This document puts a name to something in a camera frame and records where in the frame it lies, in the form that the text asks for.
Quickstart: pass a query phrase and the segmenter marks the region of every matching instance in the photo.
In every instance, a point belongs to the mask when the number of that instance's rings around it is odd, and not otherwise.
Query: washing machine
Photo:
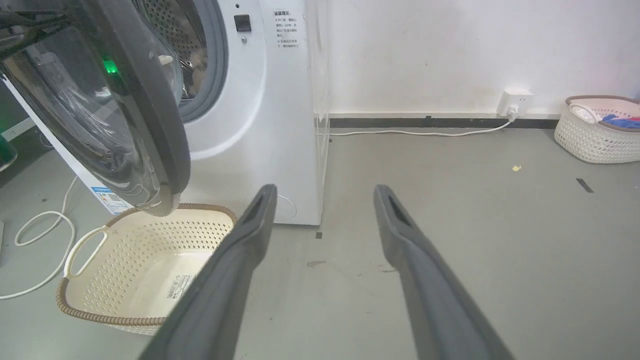
[[[47,6],[2,9],[13,26],[0,37],[22,35],[3,81],[108,211],[195,202],[241,214],[273,183],[275,222],[320,224],[326,0]]]

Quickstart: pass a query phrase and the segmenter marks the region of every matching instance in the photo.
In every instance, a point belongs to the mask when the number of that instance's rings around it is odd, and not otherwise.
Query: laundry basket
[[[76,318],[153,335],[236,220],[231,210],[204,204],[181,204],[167,217],[127,210],[74,245],[58,307]],[[73,274],[77,251],[99,233],[102,241]]]
[[[640,132],[637,129],[622,129],[598,121],[609,114],[640,117],[637,101],[626,97],[595,95],[569,97],[566,103],[568,108],[560,117],[554,138],[568,152],[594,164],[640,161]],[[590,118],[578,116],[577,109],[585,110],[591,115]]]

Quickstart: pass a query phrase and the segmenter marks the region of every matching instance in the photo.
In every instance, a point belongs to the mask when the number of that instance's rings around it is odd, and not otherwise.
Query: coiled white cable
[[[69,224],[69,227],[71,228],[71,238],[69,239],[69,245],[67,245],[67,250],[65,251],[65,255],[62,257],[62,261],[60,261],[60,264],[58,265],[58,267],[51,273],[51,275],[49,275],[46,279],[44,279],[41,283],[37,284],[34,287],[28,288],[27,290],[23,290],[11,295],[0,295],[0,300],[6,300],[6,299],[12,299],[14,297],[18,297],[18,296],[22,296],[24,294],[30,293],[36,289],[39,289],[41,286],[43,286],[44,284],[46,284],[47,282],[49,282],[51,279],[53,279],[58,272],[60,272],[60,270],[62,269],[62,267],[65,265],[65,261],[67,260],[67,256],[69,255],[69,252],[71,251],[71,247],[73,247],[74,244],[74,240],[76,239],[76,227],[74,226],[74,224],[71,222],[71,220],[69,220],[69,218],[64,214],[64,212],[67,210],[67,198],[69,197],[69,194],[71,193],[71,189],[74,187],[74,184],[76,183],[76,180],[78,180],[78,177],[76,176],[74,178],[74,180],[71,182],[71,185],[69,185],[69,189],[67,189],[67,193],[65,194],[65,199],[62,202],[62,210],[61,211],[45,211],[43,213],[37,214],[36,216],[34,216],[33,218],[29,219],[29,221],[27,221],[26,224],[24,224],[22,226],[22,228],[18,231],[18,233],[15,235],[15,239],[13,241],[13,243],[15,244],[15,246],[26,246],[29,245],[31,243],[34,243],[36,241],[38,241],[40,238],[42,238],[43,236],[45,236],[46,234],[49,234],[49,231],[53,230],[54,227],[56,227],[62,220],[66,221]],[[24,230],[31,225],[31,223],[36,220],[39,217],[42,217],[44,215],[48,215],[48,214],[55,214],[58,216],[58,219],[53,223],[52,226],[50,226],[48,229],[46,229],[45,231],[42,232],[42,234],[36,236],[35,238],[21,243],[19,242],[20,240],[20,235],[22,235],[22,233],[24,232]]]
[[[457,136],[466,136],[466,135],[472,135],[472,134],[491,133],[492,131],[504,129],[510,123],[514,122],[516,120],[516,118],[518,117],[518,106],[511,106],[509,108],[508,115],[509,115],[509,120],[504,125],[501,125],[499,127],[495,127],[493,129],[469,131],[467,133],[460,133],[460,134],[412,133],[411,131],[403,131],[403,130],[378,130],[378,131],[353,131],[352,133],[342,133],[342,134],[340,134],[340,133],[333,134],[332,133],[330,135],[331,136],[349,136],[349,135],[362,135],[362,134],[406,134],[406,135],[421,135],[421,136],[448,136],[448,137],[454,138],[454,137],[457,137]]]

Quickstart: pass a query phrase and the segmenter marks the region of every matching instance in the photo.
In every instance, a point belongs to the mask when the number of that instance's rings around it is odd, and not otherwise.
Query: washing machine door
[[[105,186],[169,214],[190,174],[178,56],[131,0],[69,0],[58,11],[16,13],[27,26],[52,16],[68,25],[43,28],[45,39],[7,58],[3,72]]]

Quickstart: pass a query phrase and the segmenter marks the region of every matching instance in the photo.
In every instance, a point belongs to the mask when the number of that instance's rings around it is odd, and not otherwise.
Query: blue and white sticker
[[[109,188],[101,188],[98,186],[92,186],[91,189],[95,192],[109,211],[114,214],[120,214],[126,209],[131,209],[133,206],[129,205],[126,201],[122,200],[118,195],[114,194]]]

